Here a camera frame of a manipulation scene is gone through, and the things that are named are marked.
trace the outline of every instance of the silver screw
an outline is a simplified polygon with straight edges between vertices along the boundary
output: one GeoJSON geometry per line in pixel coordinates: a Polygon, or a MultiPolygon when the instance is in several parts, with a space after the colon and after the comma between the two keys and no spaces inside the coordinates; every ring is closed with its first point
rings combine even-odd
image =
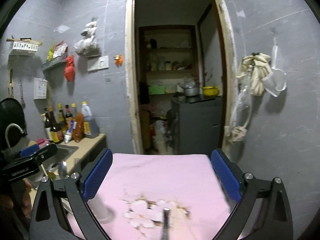
{"type": "Polygon", "coordinates": [[[245,175],[244,175],[247,179],[252,179],[253,178],[253,175],[249,172],[247,172],[245,175]]]}
{"type": "Polygon", "coordinates": [[[47,176],[44,176],[44,177],[42,177],[41,181],[42,181],[42,182],[47,182],[48,179],[49,179],[49,178],[48,178],[47,176]]]}
{"type": "Polygon", "coordinates": [[[76,179],[78,177],[79,177],[79,173],[77,173],[77,172],[74,172],[74,173],[71,174],[71,178],[72,179],[76,179]]]}
{"type": "Polygon", "coordinates": [[[275,178],[275,182],[280,184],[282,181],[280,178],[275,178]]]}

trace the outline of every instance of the blue gripper pad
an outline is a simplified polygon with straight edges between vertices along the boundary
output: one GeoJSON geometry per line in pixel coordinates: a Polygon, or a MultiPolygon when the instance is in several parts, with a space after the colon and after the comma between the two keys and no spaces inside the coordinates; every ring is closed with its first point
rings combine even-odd
{"type": "Polygon", "coordinates": [[[211,164],[229,198],[236,202],[239,202],[239,200],[241,199],[240,182],[237,180],[236,176],[226,164],[219,151],[214,150],[212,152],[211,164]]]}
{"type": "Polygon", "coordinates": [[[28,157],[30,155],[33,155],[38,150],[40,150],[39,145],[37,144],[31,145],[20,152],[20,157],[21,158],[28,157]]]}
{"type": "Polygon", "coordinates": [[[112,165],[112,152],[103,149],[95,160],[88,163],[81,172],[80,192],[82,199],[88,201],[93,199],[112,165]]]}

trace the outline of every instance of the yellow pot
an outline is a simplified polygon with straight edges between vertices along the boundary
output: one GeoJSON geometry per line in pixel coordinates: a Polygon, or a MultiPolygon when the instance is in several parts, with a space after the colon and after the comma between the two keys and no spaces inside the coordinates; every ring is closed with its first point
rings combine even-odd
{"type": "Polygon", "coordinates": [[[217,96],[219,95],[220,91],[219,91],[219,87],[203,87],[203,94],[205,96],[217,96]]]}

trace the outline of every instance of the beige countertop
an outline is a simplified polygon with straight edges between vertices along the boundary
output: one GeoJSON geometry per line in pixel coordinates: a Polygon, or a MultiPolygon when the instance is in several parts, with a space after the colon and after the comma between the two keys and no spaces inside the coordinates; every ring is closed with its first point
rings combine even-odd
{"type": "MultiPolygon", "coordinates": [[[[68,146],[77,146],[79,147],[73,154],[69,156],[65,162],[67,163],[67,170],[68,173],[73,169],[75,165],[75,159],[83,159],[86,157],[86,155],[93,150],[93,148],[105,138],[104,133],[100,133],[96,138],[89,139],[89,138],[83,138],[80,142],[75,142],[74,140],[70,141],[68,144],[65,144],[64,142],[60,145],[68,145],[68,146]]],[[[30,197],[31,197],[31,203],[33,205],[33,202],[36,197],[36,190],[32,189],[30,191],[30,197]]]]}

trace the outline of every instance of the faucet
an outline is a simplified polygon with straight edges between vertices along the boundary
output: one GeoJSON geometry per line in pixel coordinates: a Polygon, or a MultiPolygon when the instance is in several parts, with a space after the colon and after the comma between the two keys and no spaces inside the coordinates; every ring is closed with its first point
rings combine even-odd
{"type": "Polygon", "coordinates": [[[21,128],[20,126],[18,126],[16,123],[11,123],[11,124],[9,124],[9,125],[7,126],[7,128],[5,129],[5,133],[4,133],[5,141],[6,141],[6,143],[7,143],[7,146],[8,146],[8,148],[9,148],[10,153],[13,154],[12,149],[11,149],[11,146],[10,146],[10,143],[9,143],[9,140],[8,140],[8,132],[9,132],[9,129],[10,129],[11,127],[16,127],[16,128],[18,128],[19,131],[20,131],[22,134],[24,134],[24,131],[23,131],[22,128],[21,128]]]}
{"type": "Polygon", "coordinates": [[[160,240],[169,240],[169,214],[170,209],[165,207],[163,209],[163,228],[162,228],[162,235],[160,240]]]}

